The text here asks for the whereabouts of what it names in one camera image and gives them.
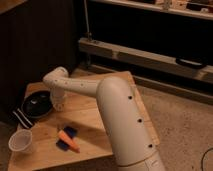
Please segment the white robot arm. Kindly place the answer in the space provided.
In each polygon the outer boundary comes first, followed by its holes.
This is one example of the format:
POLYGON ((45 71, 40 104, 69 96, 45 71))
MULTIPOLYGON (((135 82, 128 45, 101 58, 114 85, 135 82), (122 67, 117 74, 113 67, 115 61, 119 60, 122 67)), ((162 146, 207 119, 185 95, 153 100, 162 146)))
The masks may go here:
POLYGON ((76 79, 64 67, 43 77, 50 99, 60 110, 65 91, 94 97, 119 171, 166 171, 160 154, 143 122, 134 89, 123 78, 76 79))

